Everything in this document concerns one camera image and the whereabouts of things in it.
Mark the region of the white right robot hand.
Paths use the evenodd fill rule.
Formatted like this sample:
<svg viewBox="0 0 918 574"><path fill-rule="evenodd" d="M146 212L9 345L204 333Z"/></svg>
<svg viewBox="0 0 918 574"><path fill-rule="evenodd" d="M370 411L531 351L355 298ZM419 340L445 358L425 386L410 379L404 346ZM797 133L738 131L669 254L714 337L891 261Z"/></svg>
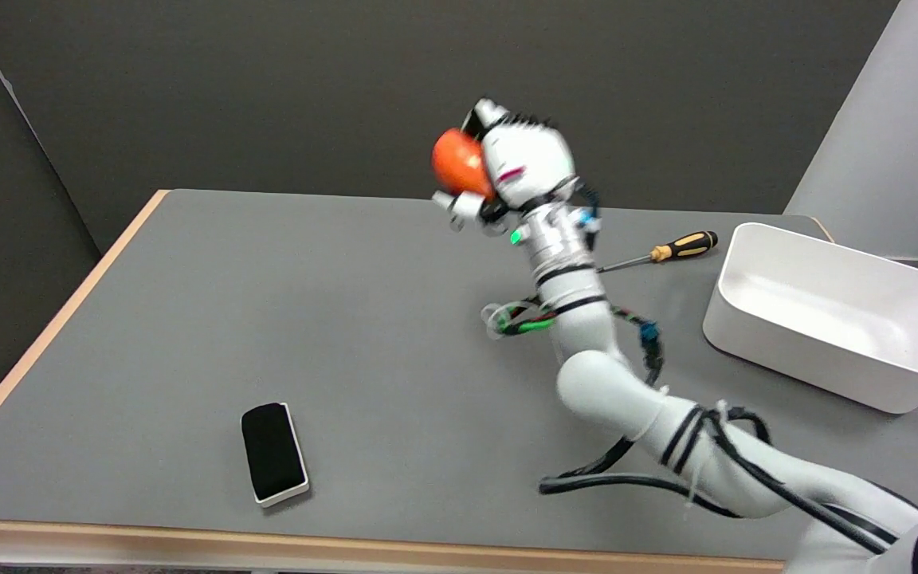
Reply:
<svg viewBox="0 0 918 574"><path fill-rule="evenodd" d="M517 112L481 96L459 128L431 149L437 190L431 201L461 230L499 234L509 215L566 201L582 185L571 147L547 117Z"/></svg>

